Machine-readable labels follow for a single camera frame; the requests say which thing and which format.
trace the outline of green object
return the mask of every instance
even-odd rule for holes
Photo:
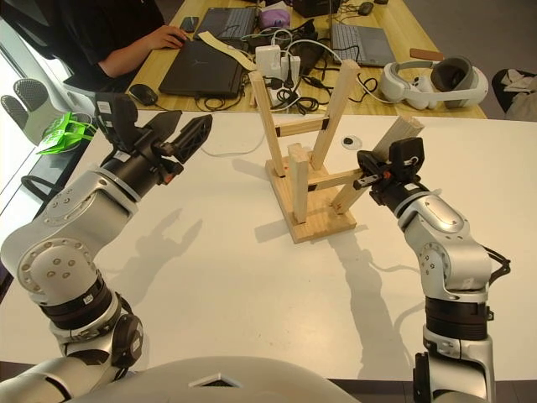
[[[58,154],[73,149],[82,139],[91,140],[95,131],[95,126],[78,122],[73,113],[67,112],[44,131],[36,154]]]

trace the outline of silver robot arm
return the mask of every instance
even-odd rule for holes
[[[427,353],[416,354],[415,401],[453,395],[447,401],[467,396],[493,403],[493,341],[487,334],[493,313],[487,295],[490,284],[509,272],[509,262],[477,243],[468,221],[420,184],[416,174],[424,158],[419,138],[392,144],[388,163],[360,151],[358,163],[365,177],[354,187],[372,186],[372,198],[399,219],[420,265]],[[496,260],[502,263],[493,274],[491,256],[499,256]]]
[[[168,184],[207,139],[212,117],[190,121],[177,139],[181,112],[136,128],[138,112],[123,94],[98,94],[99,126],[114,145],[2,246],[2,261],[50,319],[61,358],[0,384],[2,402],[59,402],[121,378],[142,352],[143,328],[128,303],[107,288],[94,265],[154,185]],[[179,162],[163,157],[175,157]]]

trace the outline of vr headset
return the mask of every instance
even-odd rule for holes
[[[413,68],[430,68],[428,76],[416,77],[408,82],[399,71]],[[379,84],[380,91],[392,102],[405,100],[416,109],[434,109],[438,101],[446,107],[469,107],[481,102],[488,91],[485,75],[472,66],[465,57],[450,57],[443,61],[417,60],[388,63]]]

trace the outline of smartphone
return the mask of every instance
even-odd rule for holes
[[[199,21],[200,19],[198,17],[184,17],[179,28],[190,34],[196,30]]]

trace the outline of upside-down wooden stool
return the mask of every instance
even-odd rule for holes
[[[349,207],[363,194],[352,183],[362,177],[360,169],[329,174],[324,161],[334,139],[347,99],[355,85],[359,67],[344,60],[324,116],[299,122],[274,124],[270,100],[260,71],[252,71],[250,81],[261,112],[263,128],[272,156],[265,164],[270,183],[295,243],[325,237],[356,227]],[[388,158],[393,141],[415,137],[423,126],[413,118],[399,118],[384,135],[373,152]],[[278,138],[319,131],[312,152],[301,144],[291,144],[283,157]],[[344,185],[341,191],[335,186]]]

